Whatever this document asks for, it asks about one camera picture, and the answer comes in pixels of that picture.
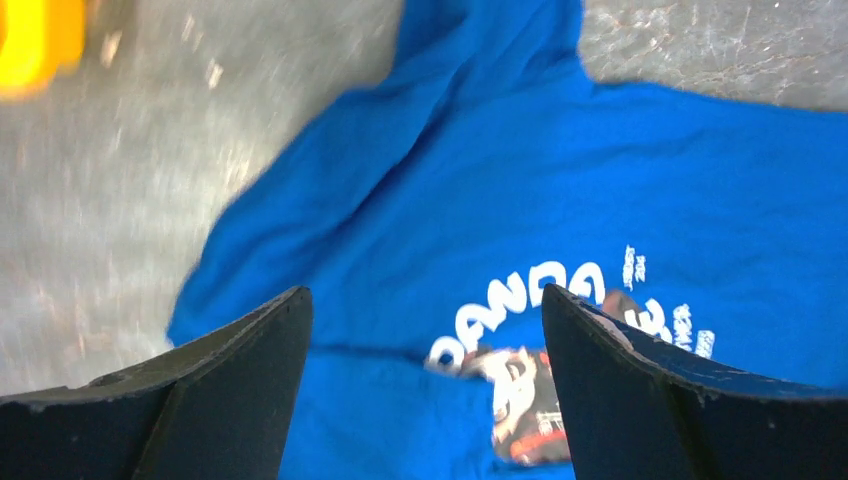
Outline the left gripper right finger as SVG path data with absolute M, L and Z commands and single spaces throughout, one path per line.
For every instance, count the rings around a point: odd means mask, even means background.
M 843 479 L 847 396 L 739 370 L 550 284 L 542 322 L 580 479 Z

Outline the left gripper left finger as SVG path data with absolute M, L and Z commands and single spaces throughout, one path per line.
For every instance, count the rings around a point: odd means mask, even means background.
M 1 400 L 5 479 L 273 479 L 313 325 L 295 287 L 79 387 Z

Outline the blue printed t-shirt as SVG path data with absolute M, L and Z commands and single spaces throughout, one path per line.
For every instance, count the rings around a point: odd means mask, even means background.
M 570 479 L 557 284 L 742 370 L 847 384 L 847 117 L 596 84 L 577 1 L 410 1 L 340 97 L 219 218 L 177 346 L 305 286 L 283 479 Z

